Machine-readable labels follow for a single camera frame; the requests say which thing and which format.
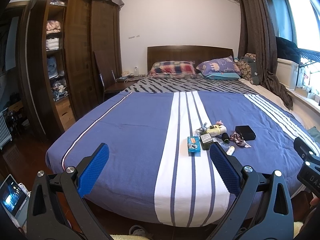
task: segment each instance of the wet wipes package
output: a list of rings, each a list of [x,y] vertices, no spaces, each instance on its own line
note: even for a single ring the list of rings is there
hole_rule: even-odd
[[[200,156],[200,141],[198,136],[188,137],[188,154],[189,156]]]

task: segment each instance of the metal screw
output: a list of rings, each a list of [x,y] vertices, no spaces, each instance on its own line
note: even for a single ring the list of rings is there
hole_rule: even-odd
[[[275,175],[278,176],[278,177],[281,177],[282,173],[281,173],[281,171],[275,171]]]
[[[44,171],[38,171],[38,177],[42,177],[44,175]]]
[[[245,172],[252,172],[253,169],[252,169],[252,167],[250,167],[250,166],[245,166],[245,167],[244,167],[244,171],[245,171]]]
[[[71,167],[68,167],[66,171],[67,173],[73,173],[75,171],[75,168],[71,166]]]

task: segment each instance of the curtain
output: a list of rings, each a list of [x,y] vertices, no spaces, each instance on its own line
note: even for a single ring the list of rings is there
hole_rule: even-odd
[[[256,54],[260,84],[279,96],[287,108],[293,106],[287,89],[276,77],[277,45],[267,0],[239,0],[241,32],[238,57]]]

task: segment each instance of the wooden wardrobe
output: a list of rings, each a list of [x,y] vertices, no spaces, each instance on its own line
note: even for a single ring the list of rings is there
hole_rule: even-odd
[[[121,76],[118,5],[106,0],[31,0],[21,19],[18,58],[21,87],[36,134],[54,142],[75,121],[102,103],[102,84],[94,51],[105,50],[108,71]],[[46,50],[48,20],[61,23],[59,49]],[[68,96],[54,101],[47,57],[54,55],[64,71]]]

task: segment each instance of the tablet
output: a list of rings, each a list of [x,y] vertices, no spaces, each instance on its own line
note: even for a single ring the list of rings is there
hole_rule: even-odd
[[[28,196],[20,189],[10,174],[0,186],[0,202],[7,211],[16,217]]]

